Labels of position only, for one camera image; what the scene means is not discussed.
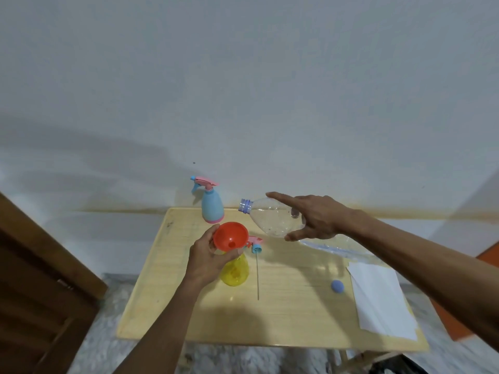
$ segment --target marble floor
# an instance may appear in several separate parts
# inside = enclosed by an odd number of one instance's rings
[[[108,276],[105,282],[109,290],[102,308],[69,374],[111,374],[135,346],[135,341],[115,337],[135,279]],[[499,373],[499,353],[478,338],[463,343],[453,342],[428,298],[413,286],[403,285],[402,289],[431,347],[429,352],[408,355],[410,359],[430,374]],[[194,358],[193,374],[324,374],[328,354],[337,356],[337,352],[325,349],[208,344],[189,344],[188,353]]]

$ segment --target sheet of paper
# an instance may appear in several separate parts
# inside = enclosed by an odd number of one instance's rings
[[[351,262],[353,294],[360,328],[388,336],[417,340],[417,323],[407,309],[395,270]]]

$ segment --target pink bottle base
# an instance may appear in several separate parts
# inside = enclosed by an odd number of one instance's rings
[[[206,220],[205,219],[205,222],[209,223],[209,224],[217,224],[218,222],[220,222],[224,216],[222,216],[220,219],[217,219],[217,220]]]

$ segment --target wooden table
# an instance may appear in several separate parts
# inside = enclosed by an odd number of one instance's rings
[[[428,350],[419,328],[417,341],[359,328],[346,269],[348,259],[268,237],[248,215],[235,209],[226,209],[223,222],[228,221],[240,222],[250,235],[264,239],[258,254],[258,274],[257,258],[248,250],[245,254],[250,275],[246,282],[230,287],[216,281],[206,287],[194,308],[186,340],[364,352],[342,362],[336,372],[352,369],[352,365],[367,365],[392,352]],[[117,337],[140,339],[147,332],[182,280],[190,246],[207,228],[200,209],[168,210],[125,308]],[[343,294],[330,289],[334,279],[343,281]]]

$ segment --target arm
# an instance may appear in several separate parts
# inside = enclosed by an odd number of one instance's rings
[[[288,241],[345,234],[370,250],[440,303],[499,351],[499,269],[352,210],[331,197],[268,193],[306,220]]]
[[[215,255],[211,245],[218,224],[191,246],[186,274],[172,299],[114,374],[173,373],[184,344],[187,327],[200,291],[215,281],[226,263],[242,248]]]

